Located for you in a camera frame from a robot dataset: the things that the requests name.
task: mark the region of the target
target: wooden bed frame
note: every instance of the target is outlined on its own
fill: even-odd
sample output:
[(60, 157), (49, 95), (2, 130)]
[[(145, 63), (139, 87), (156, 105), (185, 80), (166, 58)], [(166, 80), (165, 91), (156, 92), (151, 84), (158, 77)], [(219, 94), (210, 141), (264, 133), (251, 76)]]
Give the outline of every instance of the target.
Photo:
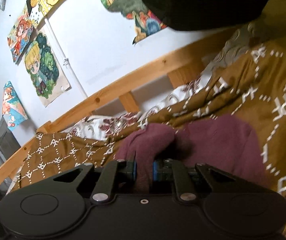
[[(219, 52), (235, 30), (236, 28), (229, 28), (208, 36), (136, 69), (89, 96), (55, 121), (46, 122), (38, 131), (44, 133), (62, 131), (82, 118), (91, 115), (97, 108), (117, 98), (119, 98), (126, 111), (139, 111), (139, 106), (133, 97), (132, 90), (164, 75), (168, 76), (173, 88), (195, 80), (204, 69), (202, 57), (210, 53)], [(33, 138), (0, 167), (0, 184), (7, 177), (12, 179), (15, 176), (30, 150), (32, 141)]]

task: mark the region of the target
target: blue component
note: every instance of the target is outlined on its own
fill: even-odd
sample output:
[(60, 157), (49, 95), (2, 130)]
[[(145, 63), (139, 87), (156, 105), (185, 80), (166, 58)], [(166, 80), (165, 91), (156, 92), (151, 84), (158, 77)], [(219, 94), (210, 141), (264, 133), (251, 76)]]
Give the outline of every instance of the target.
[(148, 18), (146, 20), (146, 29), (147, 29), (147, 36), (150, 36), (160, 31), (161, 27), (157, 20)]
[(157, 163), (153, 162), (153, 181), (157, 181)]
[(136, 180), (136, 162), (133, 163), (134, 167), (133, 167), (133, 179), (134, 181)]

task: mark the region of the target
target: blonde cartoon character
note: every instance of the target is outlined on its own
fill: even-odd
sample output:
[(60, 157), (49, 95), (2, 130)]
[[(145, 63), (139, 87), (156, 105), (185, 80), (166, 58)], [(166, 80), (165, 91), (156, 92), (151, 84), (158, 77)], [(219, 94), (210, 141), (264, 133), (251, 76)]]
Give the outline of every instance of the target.
[(27, 72), (30, 74), (36, 90), (42, 95), (47, 91), (46, 75), (40, 70), (41, 50), (38, 42), (33, 41), (26, 51), (25, 66)]

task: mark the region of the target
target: dark gray cabinet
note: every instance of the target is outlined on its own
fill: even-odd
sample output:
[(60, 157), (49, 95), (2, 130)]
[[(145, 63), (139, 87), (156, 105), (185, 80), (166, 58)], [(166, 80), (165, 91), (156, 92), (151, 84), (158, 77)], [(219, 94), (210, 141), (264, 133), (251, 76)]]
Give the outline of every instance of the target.
[(2, 117), (0, 121), (0, 151), (6, 159), (11, 157), (21, 146)]

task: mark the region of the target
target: maroon cloth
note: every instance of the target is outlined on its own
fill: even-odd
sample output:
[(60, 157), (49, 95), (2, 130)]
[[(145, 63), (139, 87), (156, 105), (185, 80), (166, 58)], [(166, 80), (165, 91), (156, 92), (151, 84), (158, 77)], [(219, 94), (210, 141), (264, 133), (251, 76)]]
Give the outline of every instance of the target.
[(204, 162), (267, 187), (258, 139), (247, 123), (230, 115), (191, 122), (181, 130), (151, 123), (124, 139), (116, 159), (136, 160), (134, 190), (148, 192), (156, 157), (172, 158), (193, 167)]

